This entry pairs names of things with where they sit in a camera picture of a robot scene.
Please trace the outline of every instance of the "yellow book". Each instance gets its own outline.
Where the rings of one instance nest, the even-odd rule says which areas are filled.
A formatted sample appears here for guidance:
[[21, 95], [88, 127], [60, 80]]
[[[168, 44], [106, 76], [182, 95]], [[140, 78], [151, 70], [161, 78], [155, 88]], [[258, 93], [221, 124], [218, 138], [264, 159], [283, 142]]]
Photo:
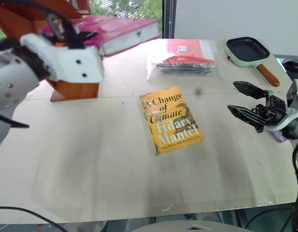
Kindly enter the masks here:
[[203, 140], [177, 86], [144, 94], [139, 99], [157, 155]]

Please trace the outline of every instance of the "floor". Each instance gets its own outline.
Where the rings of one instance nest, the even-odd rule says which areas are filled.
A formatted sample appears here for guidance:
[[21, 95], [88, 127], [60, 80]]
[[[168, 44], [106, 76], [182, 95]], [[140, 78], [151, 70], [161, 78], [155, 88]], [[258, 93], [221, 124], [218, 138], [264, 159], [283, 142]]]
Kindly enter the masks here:
[[[244, 210], [240, 210], [240, 220], [236, 218], [235, 210], [227, 210], [220, 212], [211, 213], [198, 213], [189, 215], [174, 215], [165, 217], [149, 217], [149, 218], [138, 218], [138, 219], [125, 219], [125, 220], [113, 220], [108, 221], [102, 232], [132, 232], [140, 227], [151, 223], [158, 223], [162, 221], [171, 220], [207, 220], [221, 222], [238, 226], [241, 223], [244, 227], [252, 217], [260, 212], [268, 209], [281, 209], [291, 207], [291, 204], [265, 206], [265, 207], [254, 207]], [[256, 218], [250, 225], [249, 229], [254, 232], [278, 232], [281, 230], [283, 224], [290, 214], [290, 210], [277, 210], [267, 212]], [[61, 224], [68, 232], [101, 232], [103, 227], [102, 222], [87, 222], [87, 223], [69, 223]], [[0, 232], [59, 232], [53, 226], [48, 224], [36, 225], [0, 225]], [[288, 223], [284, 232], [291, 232], [291, 222]]]

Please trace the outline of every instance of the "black nonstick surface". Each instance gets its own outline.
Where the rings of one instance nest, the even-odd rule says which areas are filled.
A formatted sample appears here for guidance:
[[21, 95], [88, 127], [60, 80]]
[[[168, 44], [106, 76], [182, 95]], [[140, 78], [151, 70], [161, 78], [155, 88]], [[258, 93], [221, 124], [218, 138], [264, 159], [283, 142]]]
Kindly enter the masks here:
[[226, 46], [242, 61], [250, 62], [269, 57], [269, 51], [258, 40], [251, 37], [228, 40]]

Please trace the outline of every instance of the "orange handle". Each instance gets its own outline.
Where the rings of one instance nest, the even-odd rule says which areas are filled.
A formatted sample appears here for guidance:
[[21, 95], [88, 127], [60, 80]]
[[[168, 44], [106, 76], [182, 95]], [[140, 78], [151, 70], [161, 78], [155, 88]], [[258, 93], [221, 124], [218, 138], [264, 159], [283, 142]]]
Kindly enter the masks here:
[[265, 79], [272, 86], [278, 87], [280, 85], [279, 80], [263, 65], [259, 64], [256, 69], [265, 77]]

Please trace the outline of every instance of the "plastic bag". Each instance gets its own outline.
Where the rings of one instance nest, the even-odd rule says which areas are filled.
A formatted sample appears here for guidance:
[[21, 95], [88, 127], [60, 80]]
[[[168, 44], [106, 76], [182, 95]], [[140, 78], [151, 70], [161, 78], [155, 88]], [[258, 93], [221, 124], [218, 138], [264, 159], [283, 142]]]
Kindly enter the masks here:
[[147, 61], [147, 79], [161, 74], [215, 75], [216, 46], [204, 40], [157, 39]]

